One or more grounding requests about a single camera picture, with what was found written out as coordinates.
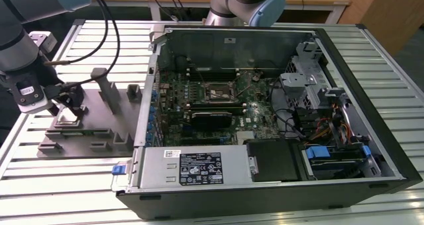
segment aluminum extrusion table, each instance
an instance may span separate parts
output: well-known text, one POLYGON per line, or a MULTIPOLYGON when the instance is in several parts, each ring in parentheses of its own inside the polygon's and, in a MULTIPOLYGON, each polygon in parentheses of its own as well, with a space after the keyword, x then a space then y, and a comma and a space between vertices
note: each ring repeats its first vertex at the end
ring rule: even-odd
MULTIPOLYGON (((173 22, 119 21, 121 56, 109 81, 117 88, 129 83, 144 85, 151 52, 152 24, 173 22)), ((196 25, 199 22, 184 22, 196 25)), ((277 24, 325 29, 356 78, 424 177, 424 94, 367 30, 355 25, 277 24)), ((97 46, 104 33, 101 21, 73 25, 56 60, 73 59, 97 46)), ((64 81, 81 81, 93 67, 108 67, 116 47, 115 32, 93 57, 71 66, 57 66, 64 81)), ((95 83, 84 85, 96 88, 95 83)), ((47 112, 21 114, 0 149, 1 224, 147 224, 147 225, 276 225, 281 223, 423 224, 424 184, 396 194, 379 195, 351 208, 284 212, 175 221, 141 221, 111 192, 112 166, 127 158, 48 160, 36 157, 37 144, 52 123, 47 112)))

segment wooden table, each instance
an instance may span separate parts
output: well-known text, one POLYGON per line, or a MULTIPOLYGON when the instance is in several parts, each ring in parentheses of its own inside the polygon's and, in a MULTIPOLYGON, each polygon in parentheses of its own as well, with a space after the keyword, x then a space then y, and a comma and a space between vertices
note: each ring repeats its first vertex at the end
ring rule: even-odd
MULTIPOLYGON (((147 6, 151 8, 152 19, 160 21, 160 7, 155 0, 105 0, 109 6, 147 6)), ((163 7, 175 7, 172 0, 157 0, 163 7)), ((181 0, 184 7, 209 8, 211 0, 181 0)), ((287 0, 287 10, 329 11, 327 24, 336 24, 349 0, 287 0)))

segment blue tab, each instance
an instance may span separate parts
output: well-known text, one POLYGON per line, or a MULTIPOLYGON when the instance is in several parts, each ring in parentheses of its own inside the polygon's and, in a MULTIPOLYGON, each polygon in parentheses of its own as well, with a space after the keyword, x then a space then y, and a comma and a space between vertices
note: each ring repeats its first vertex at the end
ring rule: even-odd
POLYGON ((316 157, 329 157, 329 152, 325 146, 311 147, 316 157))
POLYGON ((307 149, 308 159, 315 157, 329 157, 328 148, 325 146, 313 146, 307 149))
POLYGON ((115 165, 112 168, 112 175, 124 175, 125 174, 125 165, 115 165))
POLYGON ((371 156, 371 149, 368 146, 363 146, 363 150, 364 150, 364 153, 365 153, 365 156, 369 157, 371 156))
POLYGON ((308 156, 308 159, 312 159, 315 156, 313 156, 313 151, 312 151, 312 148, 308 148, 307 149, 307 156, 308 156))

